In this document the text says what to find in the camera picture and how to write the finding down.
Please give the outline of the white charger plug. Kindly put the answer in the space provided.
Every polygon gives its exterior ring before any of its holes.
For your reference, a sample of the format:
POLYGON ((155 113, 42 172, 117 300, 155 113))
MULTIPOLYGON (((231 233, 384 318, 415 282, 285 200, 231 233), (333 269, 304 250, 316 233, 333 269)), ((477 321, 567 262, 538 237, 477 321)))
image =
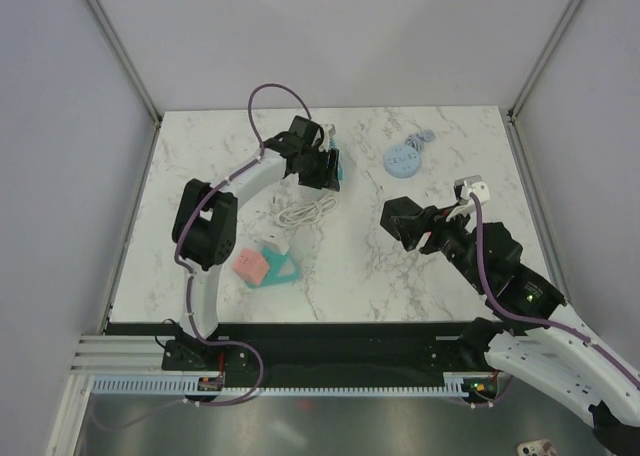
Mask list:
POLYGON ((286 237, 281 233, 272 233, 262 238, 263 246, 274 253, 286 255, 290 249, 286 237))

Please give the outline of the teal triangular power strip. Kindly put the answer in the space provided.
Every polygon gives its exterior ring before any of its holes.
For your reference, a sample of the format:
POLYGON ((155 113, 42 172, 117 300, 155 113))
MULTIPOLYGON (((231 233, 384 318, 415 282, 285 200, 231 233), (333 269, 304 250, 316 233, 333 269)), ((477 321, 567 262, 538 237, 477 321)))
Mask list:
POLYGON ((289 252, 280 254, 267 246, 263 246, 260 253, 269 264, 269 270, 259 284, 247 283, 248 287, 252 289, 263 288, 293 283, 299 280, 299 266, 289 252))

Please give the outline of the pink cube socket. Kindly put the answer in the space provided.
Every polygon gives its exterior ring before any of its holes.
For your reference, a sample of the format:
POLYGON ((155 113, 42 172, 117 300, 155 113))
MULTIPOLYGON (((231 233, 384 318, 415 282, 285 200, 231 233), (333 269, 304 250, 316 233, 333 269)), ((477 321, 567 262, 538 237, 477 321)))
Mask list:
POLYGON ((245 283, 259 286, 268 274, 270 265, 258 251, 243 248, 232 264, 232 270, 245 283))

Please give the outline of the blue rectangular power strip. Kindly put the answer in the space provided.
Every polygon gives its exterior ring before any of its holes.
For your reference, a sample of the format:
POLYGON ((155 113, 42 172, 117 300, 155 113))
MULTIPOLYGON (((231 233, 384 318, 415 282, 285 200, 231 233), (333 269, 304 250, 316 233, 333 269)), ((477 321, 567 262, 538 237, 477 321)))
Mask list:
POLYGON ((338 151, 337 178, 338 178, 338 181, 341 182, 344 180, 343 153, 339 149, 337 149, 337 151, 338 151))

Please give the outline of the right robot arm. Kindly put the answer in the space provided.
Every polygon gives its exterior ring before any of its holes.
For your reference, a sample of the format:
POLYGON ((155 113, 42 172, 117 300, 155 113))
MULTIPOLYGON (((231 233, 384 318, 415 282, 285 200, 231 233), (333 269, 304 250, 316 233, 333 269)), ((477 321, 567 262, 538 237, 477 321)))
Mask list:
POLYGON ((503 223, 485 222, 477 195, 445 208, 391 199, 380 224, 406 251, 442 254, 504 323, 492 333, 474 320, 457 347, 465 367, 509 373, 579 416, 610 453, 638 454, 638 369, 522 263, 522 245, 503 223))

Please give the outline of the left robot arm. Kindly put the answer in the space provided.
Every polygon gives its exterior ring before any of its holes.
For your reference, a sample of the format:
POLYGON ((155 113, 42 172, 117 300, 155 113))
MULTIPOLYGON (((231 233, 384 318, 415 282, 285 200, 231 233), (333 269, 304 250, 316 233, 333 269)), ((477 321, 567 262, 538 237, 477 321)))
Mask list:
POLYGON ((334 134, 332 125, 296 116, 288 130, 261 142, 254 155, 218 183, 192 179, 185 185, 172 240, 174 261, 186 272, 180 325, 193 337, 184 355, 196 368, 211 368, 219 358, 218 343, 208 337, 219 325, 220 273, 235 247, 239 210, 291 175, 303 187, 338 192, 339 150, 331 145, 334 134))

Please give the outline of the blue round power strip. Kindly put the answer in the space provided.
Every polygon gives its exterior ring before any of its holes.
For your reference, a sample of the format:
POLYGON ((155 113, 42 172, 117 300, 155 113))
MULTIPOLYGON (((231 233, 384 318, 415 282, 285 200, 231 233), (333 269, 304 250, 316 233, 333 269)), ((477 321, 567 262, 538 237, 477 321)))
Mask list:
POLYGON ((398 179, 407 179, 418 173, 421 155, 414 147, 399 144, 389 148, 383 156, 383 166, 388 174, 398 179))

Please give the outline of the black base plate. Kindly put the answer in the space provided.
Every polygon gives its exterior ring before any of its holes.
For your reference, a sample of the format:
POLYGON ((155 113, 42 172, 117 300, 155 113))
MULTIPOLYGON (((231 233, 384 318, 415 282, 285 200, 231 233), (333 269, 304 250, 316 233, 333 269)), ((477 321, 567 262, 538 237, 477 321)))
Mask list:
POLYGON ((203 344, 176 330, 164 370, 221 371, 270 383, 437 383, 447 373, 491 373, 481 354, 501 323, 224 323, 203 344))

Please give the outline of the right aluminium frame post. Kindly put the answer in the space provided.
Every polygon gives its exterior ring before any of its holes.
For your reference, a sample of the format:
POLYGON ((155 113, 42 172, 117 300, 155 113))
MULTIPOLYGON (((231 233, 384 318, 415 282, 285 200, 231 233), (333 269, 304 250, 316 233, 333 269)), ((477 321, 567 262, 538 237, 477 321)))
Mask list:
POLYGON ((558 50, 566 33, 569 31, 574 20, 577 18, 586 0, 568 0, 564 6, 558 20, 556 21, 550 35, 546 39, 540 53, 529 71, 523 85, 517 93, 514 102, 504 112, 507 121, 515 124, 518 116, 524 109, 532 92, 536 88, 547 66, 550 64, 555 52, 558 50))

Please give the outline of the aluminium frame post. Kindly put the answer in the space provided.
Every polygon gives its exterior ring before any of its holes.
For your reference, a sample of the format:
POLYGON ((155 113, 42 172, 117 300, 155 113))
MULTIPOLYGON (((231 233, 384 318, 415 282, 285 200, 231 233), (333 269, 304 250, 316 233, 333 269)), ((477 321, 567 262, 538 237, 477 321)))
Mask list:
POLYGON ((577 18, 586 0, 568 0, 564 6, 558 20, 556 21, 550 35, 546 39, 540 53, 529 71, 523 85, 517 93, 514 102, 504 112, 507 121, 515 124, 518 116, 524 109, 532 92, 536 88, 547 66, 550 64, 555 52, 558 50, 566 33, 569 31, 574 20, 577 18))
POLYGON ((107 46, 112 52, 123 72, 126 80, 130 84, 138 100, 144 107, 155 127, 162 123, 162 115, 153 101, 139 71, 137 70, 131 56, 129 55, 122 39, 120 38, 108 12, 101 0, 83 0, 88 7, 88 11, 94 20, 98 30, 104 38, 107 46))

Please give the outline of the left aluminium frame post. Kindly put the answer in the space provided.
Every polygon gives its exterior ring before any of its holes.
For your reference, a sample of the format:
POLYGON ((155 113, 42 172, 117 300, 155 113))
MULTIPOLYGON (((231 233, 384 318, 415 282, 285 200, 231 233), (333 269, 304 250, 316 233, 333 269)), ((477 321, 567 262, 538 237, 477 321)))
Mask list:
POLYGON ((123 72, 126 80, 130 84, 138 100, 144 107, 155 127, 162 123, 162 115, 153 101, 139 71, 137 70, 131 56, 129 55, 122 39, 120 38, 108 12, 101 0, 83 0, 88 7, 88 11, 94 20, 98 30, 104 38, 107 46, 112 52, 123 72))

